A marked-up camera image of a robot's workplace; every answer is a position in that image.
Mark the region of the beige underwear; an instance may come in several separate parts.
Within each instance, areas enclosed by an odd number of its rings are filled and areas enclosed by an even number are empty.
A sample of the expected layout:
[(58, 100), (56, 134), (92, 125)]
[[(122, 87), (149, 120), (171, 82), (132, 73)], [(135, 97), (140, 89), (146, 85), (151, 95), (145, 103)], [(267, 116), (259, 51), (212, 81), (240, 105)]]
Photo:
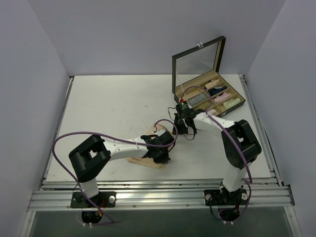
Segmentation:
[[(175, 135), (172, 135), (172, 131), (170, 129), (167, 129), (165, 126), (161, 124), (157, 124), (156, 126), (152, 125), (152, 127), (147, 131), (146, 135), (151, 135), (154, 133), (154, 130), (157, 131), (162, 131), (166, 130), (168, 131), (173, 138), (175, 138)], [(131, 158), (126, 158), (126, 160), (129, 163), (133, 163), (136, 165), (140, 166), (145, 166), (149, 168), (155, 168), (155, 169), (163, 169), (166, 167), (167, 163), (155, 163), (152, 158), (136, 158), (136, 157), (131, 157)]]

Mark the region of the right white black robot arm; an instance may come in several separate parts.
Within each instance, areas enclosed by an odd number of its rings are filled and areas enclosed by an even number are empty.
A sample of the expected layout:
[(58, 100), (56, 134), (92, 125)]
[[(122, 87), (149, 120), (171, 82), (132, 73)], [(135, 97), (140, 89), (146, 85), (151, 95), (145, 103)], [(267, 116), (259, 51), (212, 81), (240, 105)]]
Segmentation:
[(245, 177), (252, 182), (250, 165), (262, 152), (248, 121), (226, 120), (206, 112), (177, 112), (174, 114), (174, 122), (179, 134), (185, 134), (188, 128), (192, 128), (194, 134), (201, 130), (222, 140), (229, 168), (222, 181), (223, 188), (219, 192), (219, 198), (223, 203), (232, 203), (237, 198), (237, 190), (241, 189)]

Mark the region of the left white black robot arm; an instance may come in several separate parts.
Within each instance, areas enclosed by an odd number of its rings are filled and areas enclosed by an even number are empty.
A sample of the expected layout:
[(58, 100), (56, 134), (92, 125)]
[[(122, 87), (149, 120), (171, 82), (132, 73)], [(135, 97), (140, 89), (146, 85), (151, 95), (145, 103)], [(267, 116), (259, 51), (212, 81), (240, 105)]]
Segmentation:
[(152, 135), (142, 135), (129, 139), (127, 143), (114, 139), (104, 140), (99, 135), (91, 135), (69, 153), (69, 159), (83, 190), (82, 202), (88, 207), (99, 203), (97, 175), (112, 160), (123, 158), (151, 158), (155, 163), (167, 163), (169, 147), (174, 137), (162, 129)]

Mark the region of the tan rolled cloth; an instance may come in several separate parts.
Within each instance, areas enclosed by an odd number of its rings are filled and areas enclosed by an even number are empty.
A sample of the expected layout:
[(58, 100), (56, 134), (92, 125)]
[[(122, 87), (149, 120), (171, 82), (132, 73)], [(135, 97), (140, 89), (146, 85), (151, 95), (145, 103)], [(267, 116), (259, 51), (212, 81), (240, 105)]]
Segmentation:
[(210, 109), (211, 105), (209, 103), (203, 103), (198, 105), (195, 110), (203, 110), (203, 111), (208, 111)]

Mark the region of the white pink rolled cloth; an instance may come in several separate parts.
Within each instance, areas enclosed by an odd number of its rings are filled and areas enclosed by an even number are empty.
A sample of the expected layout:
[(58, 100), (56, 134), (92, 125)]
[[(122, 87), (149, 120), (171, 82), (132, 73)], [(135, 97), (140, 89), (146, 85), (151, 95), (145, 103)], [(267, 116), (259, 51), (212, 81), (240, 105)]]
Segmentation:
[(207, 114), (210, 115), (210, 116), (216, 116), (216, 115), (218, 115), (217, 111), (214, 110), (214, 109), (209, 110), (209, 111), (207, 112)]

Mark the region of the grey striped rolled cloth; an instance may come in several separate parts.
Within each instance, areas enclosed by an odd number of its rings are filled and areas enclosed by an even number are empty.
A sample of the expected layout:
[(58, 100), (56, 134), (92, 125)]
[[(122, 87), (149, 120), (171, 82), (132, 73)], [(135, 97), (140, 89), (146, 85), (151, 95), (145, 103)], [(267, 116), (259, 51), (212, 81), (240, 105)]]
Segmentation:
[(208, 96), (206, 96), (204, 93), (201, 93), (191, 99), (188, 100), (188, 103), (193, 107), (199, 103), (201, 103), (202, 101), (208, 99)]

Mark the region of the navy rolled cloth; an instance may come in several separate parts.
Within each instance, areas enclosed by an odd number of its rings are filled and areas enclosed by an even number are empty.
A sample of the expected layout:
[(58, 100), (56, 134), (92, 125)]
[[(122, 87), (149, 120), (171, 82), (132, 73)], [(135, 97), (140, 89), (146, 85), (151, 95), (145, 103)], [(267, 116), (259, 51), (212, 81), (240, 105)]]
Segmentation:
[(214, 96), (214, 95), (224, 91), (225, 89), (227, 89), (227, 86), (213, 87), (213, 88), (208, 90), (208, 93), (210, 94), (210, 96)]

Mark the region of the cream rolled cloth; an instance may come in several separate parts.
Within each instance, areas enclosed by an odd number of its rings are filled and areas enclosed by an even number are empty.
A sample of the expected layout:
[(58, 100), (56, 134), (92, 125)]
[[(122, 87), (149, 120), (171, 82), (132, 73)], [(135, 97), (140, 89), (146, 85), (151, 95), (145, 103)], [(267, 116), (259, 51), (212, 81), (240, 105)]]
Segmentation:
[(235, 105), (240, 103), (240, 99), (236, 98), (236, 99), (231, 99), (229, 101), (226, 101), (223, 103), (223, 107), (227, 110), (231, 107), (234, 107)]

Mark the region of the black compartment storage box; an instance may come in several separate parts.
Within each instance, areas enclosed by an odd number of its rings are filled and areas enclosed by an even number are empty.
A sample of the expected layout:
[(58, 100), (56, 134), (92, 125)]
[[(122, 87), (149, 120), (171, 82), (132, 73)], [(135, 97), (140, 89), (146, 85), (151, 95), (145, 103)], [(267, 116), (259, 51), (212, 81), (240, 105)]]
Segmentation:
[(220, 74), (226, 37), (172, 56), (172, 93), (174, 100), (187, 101), (195, 110), (214, 110), (223, 117), (244, 105), (244, 97)]

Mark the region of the beige rolled cloth top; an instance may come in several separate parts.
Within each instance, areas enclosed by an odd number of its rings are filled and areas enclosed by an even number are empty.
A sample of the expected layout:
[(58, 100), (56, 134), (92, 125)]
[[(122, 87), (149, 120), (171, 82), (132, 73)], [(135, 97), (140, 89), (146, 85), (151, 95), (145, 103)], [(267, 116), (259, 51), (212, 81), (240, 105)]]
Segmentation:
[(217, 84), (220, 83), (220, 80), (219, 79), (214, 79), (214, 80), (211, 80), (210, 82), (208, 82), (207, 84), (204, 85), (204, 88), (206, 90), (209, 90), (213, 87), (215, 87)]

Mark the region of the aluminium front rail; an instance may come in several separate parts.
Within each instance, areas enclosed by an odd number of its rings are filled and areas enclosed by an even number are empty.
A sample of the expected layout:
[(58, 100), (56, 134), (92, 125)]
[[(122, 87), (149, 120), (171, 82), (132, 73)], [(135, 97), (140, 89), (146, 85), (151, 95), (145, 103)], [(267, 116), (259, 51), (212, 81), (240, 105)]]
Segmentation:
[[(288, 187), (252, 187), (249, 207), (293, 206)], [(116, 204), (108, 210), (205, 209), (202, 189), (117, 190)], [(32, 194), (29, 211), (70, 211), (71, 191), (37, 191)]]

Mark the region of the aluminium rail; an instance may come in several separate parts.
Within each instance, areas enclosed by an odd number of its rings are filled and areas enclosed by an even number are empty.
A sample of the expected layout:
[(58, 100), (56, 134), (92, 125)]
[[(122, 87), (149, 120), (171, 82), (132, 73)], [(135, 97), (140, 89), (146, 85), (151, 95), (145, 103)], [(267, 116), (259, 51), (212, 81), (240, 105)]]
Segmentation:
[[(252, 187), (249, 207), (293, 206), (288, 187)], [(205, 209), (202, 189), (117, 190), (116, 204), (108, 210)], [(71, 191), (37, 191), (32, 194), (29, 211), (70, 211)]]
[(240, 79), (243, 91), (245, 93), (245, 97), (247, 99), (247, 102), (248, 102), (248, 105), (250, 108), (250, 112), (251, 112), (253, 120), (254, 120), (255, 127), (256, 127), (257, 132), (258, 132), (259, 140), (261, 142), (261, 146), (262, 146), (265, 158), (267, 160), (268, 167), (269, 167), (270, 171), (272, 171), (274, 173), (274, 176), (277, 180), (278, 185), (284, 186), (284, 183), (280, 177), (280, 174), (279, 174), (279, 171), (277, 168), (275, 156), (274, 156), (273, 151), (271, 149), (271, 145), (270, 145), (269, 139), (267, 137), (266, 131), (264, 129), (263, 124), (261, 123), (261, 120), (259, 118), (257, 110), (256, 110), (254, 103), (251, 99), (251, 96), (249, 94), (247, 84), (246, 84), (245, 75), (239, 75), (239, 79)]

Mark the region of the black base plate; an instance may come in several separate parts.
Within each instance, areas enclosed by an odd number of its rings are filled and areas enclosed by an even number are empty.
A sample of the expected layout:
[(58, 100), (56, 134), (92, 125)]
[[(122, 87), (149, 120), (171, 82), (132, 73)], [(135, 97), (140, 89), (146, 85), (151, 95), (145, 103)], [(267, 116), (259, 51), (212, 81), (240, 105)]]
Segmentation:
[(208, 206), (236, 206), (246, 205), (248, 194), (245, 189), (239, 189), (235, 192), (226, 190), (204, 190), (205, 204)]
[[(98, 195), (90, 197), (98, 207), (112, 208), (116, 205), (116, 192), (101, 191)], [(93, 208), (94, 206), (83, 196), (81, 192), (74, 192), (71, 199), (71, 208)]]

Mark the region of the right side aluminium rail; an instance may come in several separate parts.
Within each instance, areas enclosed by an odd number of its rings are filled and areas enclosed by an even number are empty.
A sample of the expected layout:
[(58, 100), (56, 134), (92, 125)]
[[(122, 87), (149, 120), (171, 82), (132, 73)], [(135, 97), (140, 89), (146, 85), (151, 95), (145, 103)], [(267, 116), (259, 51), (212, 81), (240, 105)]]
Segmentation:
[(245, 93), (245, 97), (247, 99), (247, 102), (248, 102), (248, 105), (250, 108), (250, 112), (251, 112), (253, 120), (254, 120), (255, 127), (256, 127), (257, 132), (258, 132), (259, 140), (261, 142), (261, 146), (262, 146), (265, 158), (267, 160), (268, 167), (269, 167), (270, 171), (272, 171), (274, 173), (274, 176), (277, 180), (278, 185), (284, 186), (284, 183), (280, 177), (280, 174), (279, 174), (279, 171), (277, 168), (275, 156), (274, 156), (273, 151), (271, 149), (271, 145), (270, 145), (269, 139), (267, 137), (266, 131), (264, 129), (263, 124), (261, 123), (261, 120), (259, 118), (257, 110), (256, 110), (254, 103), (251, 99), (251, 96), (249, 94), (247, 84), (246, 84), (245, 75), (239, 75), (239, 79), (240, 79), (243, 91)]

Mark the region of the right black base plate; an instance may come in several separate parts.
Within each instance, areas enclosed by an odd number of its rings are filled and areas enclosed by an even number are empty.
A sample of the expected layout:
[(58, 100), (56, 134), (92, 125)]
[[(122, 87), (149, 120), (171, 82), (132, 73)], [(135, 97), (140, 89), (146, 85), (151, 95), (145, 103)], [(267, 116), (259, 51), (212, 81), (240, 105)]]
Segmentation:
[(226, 190), (204, 190), (205, 204), (208, 206), (236, 206), (246, 205), (248, 194), (245, 189), (239, 189), (235, 192)]

